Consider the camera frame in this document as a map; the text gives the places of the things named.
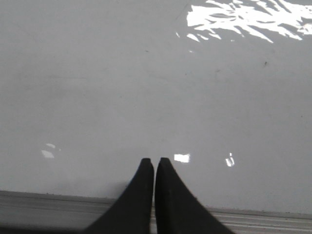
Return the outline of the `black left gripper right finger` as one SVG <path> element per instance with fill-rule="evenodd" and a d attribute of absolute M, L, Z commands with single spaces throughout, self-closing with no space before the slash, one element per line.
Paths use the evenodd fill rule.
<path fill-rule="evenodd" d="M 156 172 L 155 216 L 159 234 L 233 233 L 200 204 L 165 157 Z"/>

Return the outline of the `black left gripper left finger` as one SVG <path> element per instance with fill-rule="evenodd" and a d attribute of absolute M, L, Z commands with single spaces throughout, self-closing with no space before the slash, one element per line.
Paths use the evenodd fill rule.
<path fill-rule="evenodd" d="M 154 189 L 154 167 L 149 158 L 138 169 L 121 196 L 85 234 L 149 234 Z"/>

